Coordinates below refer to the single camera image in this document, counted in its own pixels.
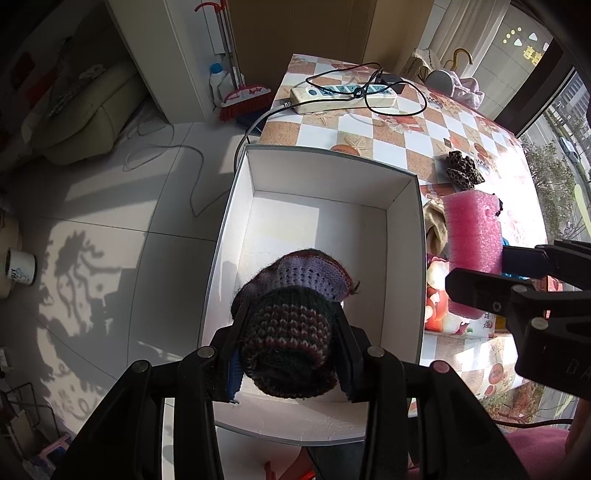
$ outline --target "pink foam block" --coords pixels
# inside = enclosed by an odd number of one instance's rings
[[[501,224],[495,195],[467,190],[443,198],[447,223],[450,270],[467,268],[500,274],[503,253]],[[477,319],[484,312],[450,300],[449,311]]]

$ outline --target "knitted slipper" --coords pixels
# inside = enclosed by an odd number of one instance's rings
[[[243,301],[256,302],[271,290],[291,286],[311,288],[329,301],[343,301],[357,289],[334,258],[313,248],[299,250],[264,268],[240,289],[230,309],[232,318]]]
[[[336,385],[331,360],[335,311],[316,291],[287,287],[264,295],[246,318],[240,361],[264,393],[310,398]]]

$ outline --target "table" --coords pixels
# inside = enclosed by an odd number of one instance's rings
[[[293,55],[272,108],[283,105],[290,97],[291,88],[307,77],[351,66],[321,57]],[[314,82],[323,86],[365,83],[373,71],[360,67],[330,73]],[[415,172],[423,204],[456,191],[439,159],[452,150],[460,150],[475,159],[485,178],[477,188],[495,193],[502,200],[499,220],[509,243],[521,247],[545,243],[544,221],[521,143],[478,112],[423,85],[415,85],[427,98],[427,109],[419,115],[396,118],[367,108],[305,115],[287,110],[267,120],[259,142],[327,149],[338,145],[337,149],[347,152],[353,148],[360,156]],[[392,108],[380,110],[412,113],[420,110],[420,101],[416,90],[406,85]],[[515,374],[517,352],[510,336],[480,339],[426,332],[420,363],[428,365],[434,359],[447,361],[479,398],[515,388],[523,382]],[[500,385],[490,388],[489,374],[496,364],[502,365],[505,375]]]

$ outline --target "blue object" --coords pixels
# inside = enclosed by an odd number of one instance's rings
[[[228,364],[228,383],[226,384],[226,393],[230,400],[234,400],[236,392],[240,390],[242,385],[242,365],[240,364],[240,357],[238,357],[238,350],[234,350],[232,358]]]
[[[507,240],[505,237],[503,237],[503,245],[506,246],[510,246],[509,245],[509,240]],[[518,278],[519,280],[529,280],[529,277],[522,277],[520,275],[512,275],[510,273],[504,273],[502,272],[501,275],[503,275],[503,277],[509,277],[509,278]]]
[[[223,68],[220,63],[214,63],[212,66],[209,67],[210,73],[220,73],[222,70]]]

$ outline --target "white box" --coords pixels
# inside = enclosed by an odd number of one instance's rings
[[[358,293],[344,301],[351,325],[374,345],[418,363],[426,252],[414,173],[307,147],[249,145],[217,240],[199,345],[231,324],[238,290],[282,255],[317,248],[339,261]],[[326,445],[363,439],[367,404],[337,386],[321,397],[265,395],[244,377],[239,404],[214,403],[218,426],[269,440]]]

